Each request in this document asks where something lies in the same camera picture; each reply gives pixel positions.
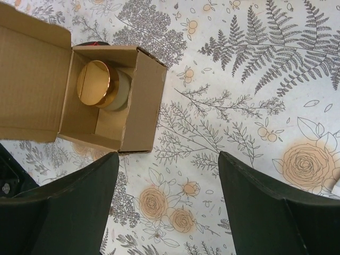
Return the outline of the red black utility knife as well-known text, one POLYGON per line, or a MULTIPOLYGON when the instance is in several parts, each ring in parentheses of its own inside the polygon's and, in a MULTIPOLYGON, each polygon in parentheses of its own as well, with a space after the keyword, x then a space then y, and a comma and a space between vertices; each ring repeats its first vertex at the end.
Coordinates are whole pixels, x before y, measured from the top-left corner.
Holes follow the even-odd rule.
POLYGON ((109 43, 103 41, 90 41, 90 42, 83 42, 78 44, 77 46, 108 46, 109 43))

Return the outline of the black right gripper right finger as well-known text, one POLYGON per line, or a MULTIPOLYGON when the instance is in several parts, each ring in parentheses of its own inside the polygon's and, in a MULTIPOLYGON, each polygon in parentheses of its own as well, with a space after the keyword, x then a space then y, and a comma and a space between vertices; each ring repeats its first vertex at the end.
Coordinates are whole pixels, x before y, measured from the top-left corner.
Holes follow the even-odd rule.
POLYGON ((223 151, 218 170, 236 254, 339 254, 339 200, 294 188, 223 151))

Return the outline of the small cardboard box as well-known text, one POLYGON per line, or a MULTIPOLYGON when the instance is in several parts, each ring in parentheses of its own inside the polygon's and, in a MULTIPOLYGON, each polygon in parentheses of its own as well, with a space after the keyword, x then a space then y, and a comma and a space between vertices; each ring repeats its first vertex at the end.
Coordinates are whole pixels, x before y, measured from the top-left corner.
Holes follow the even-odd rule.
POLYGON ((137 46, 71 46, 70 32, 1 4, 1 138, 152 150, 167 68, 137 46))

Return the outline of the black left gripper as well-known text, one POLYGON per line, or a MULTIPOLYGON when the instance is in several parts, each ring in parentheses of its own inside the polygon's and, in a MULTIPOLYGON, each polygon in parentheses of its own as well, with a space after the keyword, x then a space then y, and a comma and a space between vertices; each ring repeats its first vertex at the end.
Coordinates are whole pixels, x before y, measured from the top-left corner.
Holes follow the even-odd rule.
POLYGON ((1 199, 39 195, 39 185, 1 144, 1 199))

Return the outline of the gold lidded white jar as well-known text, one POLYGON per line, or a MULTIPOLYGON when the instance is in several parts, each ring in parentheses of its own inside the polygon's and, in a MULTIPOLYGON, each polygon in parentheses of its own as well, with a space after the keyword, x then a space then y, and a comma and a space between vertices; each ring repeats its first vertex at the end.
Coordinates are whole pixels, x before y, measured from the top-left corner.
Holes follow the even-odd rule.
POLYGON ((106 111, 117 111, 127 102, 131 79, 103 61, 87 63, 81 70, 76 91, 80 101, 106 111))

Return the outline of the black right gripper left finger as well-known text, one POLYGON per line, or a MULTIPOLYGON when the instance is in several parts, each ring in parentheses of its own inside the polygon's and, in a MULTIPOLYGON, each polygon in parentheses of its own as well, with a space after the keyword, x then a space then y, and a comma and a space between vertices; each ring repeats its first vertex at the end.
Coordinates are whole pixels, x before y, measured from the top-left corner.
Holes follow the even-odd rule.
POLYGON ((67 176, 1 198, 1 254, 99 254, 118 176, 111 152, 67 176))

